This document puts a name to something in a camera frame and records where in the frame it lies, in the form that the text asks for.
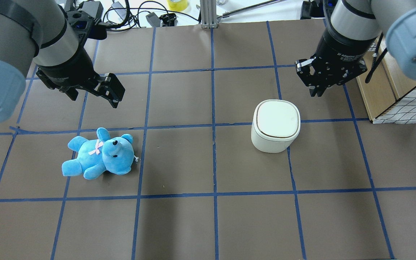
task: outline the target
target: metal stand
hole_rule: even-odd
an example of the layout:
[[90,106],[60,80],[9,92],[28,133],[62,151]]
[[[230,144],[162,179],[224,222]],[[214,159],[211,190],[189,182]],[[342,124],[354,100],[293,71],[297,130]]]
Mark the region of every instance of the metal stand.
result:
[[218,28],[216,0],[200,0],[201,27]]
[[233,11],[230,11],[230,12],[226,12],[226,13],[223,13],[221,16],[218,16],[217,20],[218,20],[218,22],[220,22],[222,18],[227,18],[227,17],[233,16],[233,15],[239,14],[239,13],[245,13],[249,10],[254,10],[254,9],[259,8],[259,7],[265,7],[267,5],[272,5],[272,4],[280,3],[280,2],[283,2],[283,1],[286,1],[286,0],[270,0],[270,1],[266,1],[266,2],[263,2],[263,3],[256,4],[256,5],[251,5],[251,6],[247,6],[247,7],[240,8],[240,9],[237,9],[237,10],[233,10]]

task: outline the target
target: pink ribbon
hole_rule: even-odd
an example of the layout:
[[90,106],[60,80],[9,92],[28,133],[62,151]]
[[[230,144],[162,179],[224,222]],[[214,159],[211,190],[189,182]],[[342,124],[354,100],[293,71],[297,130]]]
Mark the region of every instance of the pink ribbon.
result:
[[89,155],[93,155],[94,153],[98,155],[100,153],[99,147],[104,146],[104,142],[99,142],[99,139],[96,141],[96,148],[89,152]]

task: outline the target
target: container lid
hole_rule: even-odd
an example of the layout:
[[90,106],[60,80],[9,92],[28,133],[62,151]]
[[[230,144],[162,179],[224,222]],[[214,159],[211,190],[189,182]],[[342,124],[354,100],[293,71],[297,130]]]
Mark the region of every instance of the container lid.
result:
[[268,100],[262,103],[257,111],[258,129],[264,135],[273,138],[289,138],[299,128],[298,109],[284,100]]

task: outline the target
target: blue tape grid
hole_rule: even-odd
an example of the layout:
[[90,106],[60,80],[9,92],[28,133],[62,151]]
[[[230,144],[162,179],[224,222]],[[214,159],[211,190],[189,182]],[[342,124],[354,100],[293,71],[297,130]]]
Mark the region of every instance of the blue tape grid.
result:
[[383,219],[383,213],[381,212],[380,202],[378,201],[377,191],[375,189],[375,183],[373,182],[373,179],[372,179],[372,173],[370,172],[370,166],[368,165],[368,159],[367,159],[367,155],[365,154],[364,144],[362,142],[362,137],[360,136],[359,127],[357,125],[357,120],[355,118],[354,110],[351,104],[351,99],[350,99],[350,96],[348,94],[348,89],[346,88],[345,84],[343,84],[343,89],[346,95],[346,99],[348,101],[348,105],[350,107],[351,117],[353,118],[353,123],[354,123],[355,131],[357,134],[357,139],[359,140],[360,150],[362,151],[362,155],[364,158],[365,169],[367,170],[368,179],[370,181],[370,186],[372,187],[373,198],[375,199],[375,205],[377,207],[378,217],[380,218],[381,228],[383,229],[383,234],[385,236],[386,246],[388,247],[389,256],[391,257],[391,259],[394,259],[393,249],[391,248],[391,242],[389,241],[388,231],[386,230],[386,224]]
[[153,28],[153,36],[152,36],[152,51],[150,53],[150,67],[149,67],[149,80],[148,80],[148,87],[147,87],[147,106],[146,106],[146,119],[145,119],[145,128],[144,128],[144,138],[142,141],[142,152],[140,154],[140,170],[139,170],[139,186],[137,189],[137,202],[136,202],[136,215],[134,217],[134,233],[133,233],[133,247],[131,253],[131,259],[135,259],[136,257],[136,244],[137,244],[137,228],[139,223],[139,209],[140,209],[140,199],[141,199],[141,192],[142,192],[142,176],[144,172],[144,160],[145,160],[145,153],[146,153],[146,140],[147,140],[147,126],[149,120],[149,107],[150,107],[150,87],[152,85],[152,69],[153,69],[153,52],[155,50],[155,33],[156,28]]
[[[149,83],[148,83],[148,89],[147,89],[147,107],[146,107],[146,120],[145,120],[145,126],[144,127],[134,127],[134,128],[116,128],[116,129],[109,129],[109,130],[144,130],[144,139],[143,139],[143,145],[142,145],[142,155],[141,155],[141,165],[140,165],[140,176],[139,176],[139,188],[138,188],[138,194],[137,195],[129,195],[129,196],[89,196],[89,197],[68,197],[68,186],[70,182],[70,178],[68,177],[66,180],[65,190],[64,190],[64,196],[62,198],[30,198],[30,199],[0,199],[0,202],[36,202],[36,201],[61,201],[61,212],[59,215],[59,221],[56,229],[56,235],[55,240],[53,243],[53,249],[51,253],[51,259],[54,259],[55,252],[56,252],[56,245],[58,241],[58,236],[60,232],[61,227],[61,221],[63,217],[63,211],[65,208],[65,202],[66,201],[84,201],[84,200],[114,200],[114,199],[136,199],[136,215],[135,215],[135,221],[134,221],[134,234],[133,234],[133,245],[132,245],[132,259],[135,259],[135,250],[136,250],[136,242],[137,242],[137,228],[138,228],[138,221],[139,221],[139,207],[140,207],[140,200],[141,199],[161,199],[161,198],[190,198],[190,197],[198,197],[198,196],[213,196],[213,202],[214,202],[214,234],[215,234],[215,258],[219,259],[219,252],[218,252],[218,209],[217,209],[217,197],[218,196],[258,196],[258,195],[279,195],[279,194],[293,194],[295,196],[295,207],[296,207],[296,216],[297,216],[297,222],[298,222],[298,229],[299,229],[299,238],[300,243],[302,247],[302,256],[304,259],[306,259],[306,249],[305,249],[305,242],[304,242],[304,235],[302,232],[302,223],[301,223],[301,217],[299,212],[299,201],[298,201],[298,194],[326,194],[326,193],[346,193],[346,192],[372,192],[375,204],[378,211],[378,216],[380,217],[380,223],[383,229],[383,234],[385,235],[386,245],[388,247],[388,251],[390,253],[390,257],[394,259],[394,254],[391,248],[391,244],[389,241],[388,233],[386,231],[386,226],[383,220],[383,214],[381,212],[380,203],[378,202],[378,197],[376,192],[377,191],[411,191],[416,190],[416,186],[411,187],[378,187],[376,188],[373,179],[370,173],[370,168],[368,165],[367,156],[365,155],[365,149],[363,147],[362,138],[360,137],[359,128],[357,126],[357,122],[359,121],[368,121],[368,118],[355,118],[354,111],[351,105],[350,97],[348,95],[348,91],[346,89],[346,86],[343,86],[343,89],[345,91],[345,95],[347,98],[348,106],[351,111],[351,118],[337,118],[337,119],[328,119],[328,120],[302,120],[303,124],[306,123],[323,123],[323,122],[350,122],[352,121],[355,126],[355,130],[357,133],[357,137],[360,143],[360,148],[363,153],[363,158],[365,162],[365,166],[368,172],[368,177],[370,180],[371,188],[363,188],[363,189],[327,189],[327,190],[299,190],[296,187],[296,183],[293,178],[293,169],[292,169],[292,160],[291,160],[291,150],[290,148],[287,149],[287,155],[289,157],[289,167],[290,167],[290,174],[291,174],[291,180],[292,180],[292,191],[245,191],[245,192],[217,192],[217,183],[216,183],[216,126],[233,126],[233,125],[251,125],[251,122],[240,122],[240,123],[216,123],[215,122],[215,71],[218,70],[239,70],[239,69],[274,69],[274,72],[276,73],[276,83],[277,83],[277,92],[279,95],[279,98],[282,99],[282,93],[280,89],[280,81],[278,77],[278,71],[277,68],[286,68],[286,67],[294,67],[293,64],[289,65],[277,65],[276,63],[276,55],[274,51],[274,43],[272,39],[272,34],[270,30],[269,22],[266,22],[269,40],[271,44],[271,51],[272,51],[272,57],[274,61],[273,66],[243,66],[243,67],[232,67],[232,68],[215,68],[215,58],[214,58],[214,40],[213,40],[213,29],[211,29],[211,68],[209,69],[187,69],[187,70],[168,70],[168,71],[152,71],[152,64],[153,64],[153,51],[155,49],[155,28],[153,30],[153,38],[152,38],[152,52],[151,52],[151,62],[150,62],[150,68],[148,72],[133,72],[133,73],[118,73],[117,75],[133,75],[133,74],[148,74],[149,75]],[[99,47],[99,41],[96,44],[96,50],[94,52],[94,58],[93,63],[97,56],[97,51]],[[198,72],[198,71],[211,71],[212,72],[212,124],[204,124],[204,125],[169,125],[169,126],[154,126],[149,127],[148,126],[148,111],[149,111],[149,102],[150,102],[150,87],[151,87],[151,79],[152,74],[161,74],[161,73],[180,73],[180,72]],[[20,122],[23,110],[25,108],[28,95],[31,89],[31,86],[33,84],[34,80],[38,80],[38,78],[35,77],[36,68],[33,72],[33,75],[31,78],[28,78],[27,80],[30,80],[30,83],[27,88],[27,92],[25,94],[22,107],[20,109],[20,113],[17,119],[17,124]],[[12,150],[13,143],[15,141],[15,138],[17,135],[33,135],[33,134],[64,134],[64,133],[76,133],[79,135],[81,132],[93,132],[96,131],[95,129],[81,129],[81,124],[83,120],[84,110],[86,107],[86,101],[87,101],[87,93],[84,96],[83,101],[83,107],[81,111],[81,117],[78,124],[78,129],[76,130],[66,130],[66,131],[27,131],[20,128],[10,127],[11,130],[13,130],[13,133],[5,132],[0,133],[0,135],[12,135],[12,141],[10,143],[9,149],[7,151],[7,155],[5,157],[5,160],[3,162],[3,165],[1,167],[0,171],[0,181],[2,178],[2,174],[5,169],[5,165],[7,163],[8,156],[10,154],[10,151]],[[171,128],[194,128],[194,127],[212,127],[213,128],[213,193],[199,193],[199,194],[159,194],[159,195],[141,195],[142,190],[142,174],[143,174],[143,167],[144,167],[144,158],[145,158],[145,143],[146,143],[146,137],[147,137],[147,130],[148,129],[171,129]]]
[[214,212],[214,258],[219,260],[218,240],[218,182],[216,179],[216,116],[215,116],[215,39],[213,28],[210,29],[211,39],[211,119],[213,128],[213,212]]

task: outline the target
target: teddy bear arm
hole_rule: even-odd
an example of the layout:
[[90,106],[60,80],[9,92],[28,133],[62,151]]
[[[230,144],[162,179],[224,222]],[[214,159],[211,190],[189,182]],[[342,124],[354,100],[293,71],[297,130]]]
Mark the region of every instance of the teddy bear arm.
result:
[[84,171],[84,178],[85,179],[96,179],[102,173],[104,173],[107,169],[103,163],[96,164],[92,167],[89,167]]

